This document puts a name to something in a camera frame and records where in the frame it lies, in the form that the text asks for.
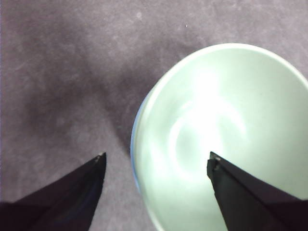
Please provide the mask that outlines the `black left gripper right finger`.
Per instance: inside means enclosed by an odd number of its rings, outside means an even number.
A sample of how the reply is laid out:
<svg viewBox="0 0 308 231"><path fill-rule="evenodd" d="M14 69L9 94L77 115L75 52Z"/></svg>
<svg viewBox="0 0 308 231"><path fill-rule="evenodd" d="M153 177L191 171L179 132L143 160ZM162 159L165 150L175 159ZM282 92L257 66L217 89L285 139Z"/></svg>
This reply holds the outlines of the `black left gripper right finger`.
<svg viewBox="0 0 308 231"><path fill-rule="evenodd" d="M306 231L308 202L210 152L207 176L230 231Z"/></svg>

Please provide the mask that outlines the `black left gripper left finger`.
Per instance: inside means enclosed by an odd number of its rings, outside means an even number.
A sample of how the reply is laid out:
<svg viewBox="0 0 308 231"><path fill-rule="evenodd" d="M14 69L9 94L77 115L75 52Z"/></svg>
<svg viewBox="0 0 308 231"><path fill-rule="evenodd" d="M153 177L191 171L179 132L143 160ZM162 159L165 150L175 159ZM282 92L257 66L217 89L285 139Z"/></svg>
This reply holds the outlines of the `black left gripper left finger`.
<svg viewBox="0 0 308 231"><path fill-rule="evenodd" d="M1 202L2 231L87 231L103 190L106 153L15 201Z"/></svg>

